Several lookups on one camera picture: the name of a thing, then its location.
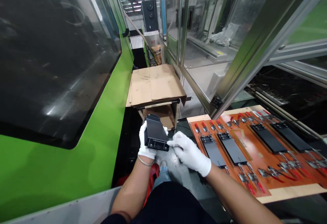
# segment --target white glove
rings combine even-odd
[[[177,132],[173,136],[172,141],[168,141],[167,144],[174,148],[177,157],[187,167],[199,172],[203,177],[206,177],[211,170],[211,160],[207,158],[195,145],[195,143],[189,139],[182,132]]]
[[[141,126],[140,133],[139,133],[141,146],[140,146],[138,155],[142,155],[142,156],[154,159],[154,157],[157,154],[157,150],[149,149],[147,146],[144,145],[144,131],[145,131],[146,127],[147,127],[147,124],[146,124],[146,121],[144,121],[144,124]],[[165,130],[166,135],[168,135],[167,127],[164,127],[163,129]]]

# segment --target red clamp handle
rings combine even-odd
[[[260,182],[257,182],[257,183],[258,183],[258,187],[260,188],[260,191],[261,191],[262,193],[266,193],[265,190],[263,189],[261,183],[260,183]]]
[[[312,179],[312,176],[310,175],[310,173],[309,173],[306,169],[302,168],[302,170],[303,170],[304,174],[305,174],[309,179]]]
[[[292,169],[293,174],[300,180],[302,180],[302,177],[296,172],[295,169]]]
[[[294,179],[293,177],[290,177],[290,176],[288,176],[288,175],[283,174],[283,176],[284,176],[285,178],[287,178],[287,179],[292,180],[292,181],[297,181],[297,179]]]
[[[279,179],[278,177],[275,176],[271,176],[273,179],[275,179],[276,181],[279,181],[280,183],[285,183],[284,181],[282,181],[281,179]]]
[[[325,173],[325,175],[327,175],[327,169],[321,168],[321,170]]]
[[[255,191],[253,190],[253,187],[251,186],[251,184],[250,184],[249,182],[248,182],[248,187],[249,187],[251,193],[252,193],[253,195],[255,195]]]

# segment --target leg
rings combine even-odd
[[[165,160],[163,160],[160,164],[159,177],[157,179],[155,179],[152,190],[165,181],[171,181],[171,179],[168,174],[167,162]]]

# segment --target machine door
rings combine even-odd
[[[109,0],[1,2],[0,133],[72,149],[128,30]]]
[[[321,0],[268,61],[327,88],[327,0]]]
[[[320,1],[166,0],[165,58],[215,118],[262,66],[277,64],[267,61],[285,40],[299,40],[291,34]]]

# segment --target cardboard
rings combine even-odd
[[[174,128],[175,117],[170,105],[143,109],[144,117],[151,113],[160,117],[160,121],[164,127],[168,129]]]
[[[133,71],[126,107],[142,107],[178,98],[185,105],[186,93],[174,67],[163,64]]]

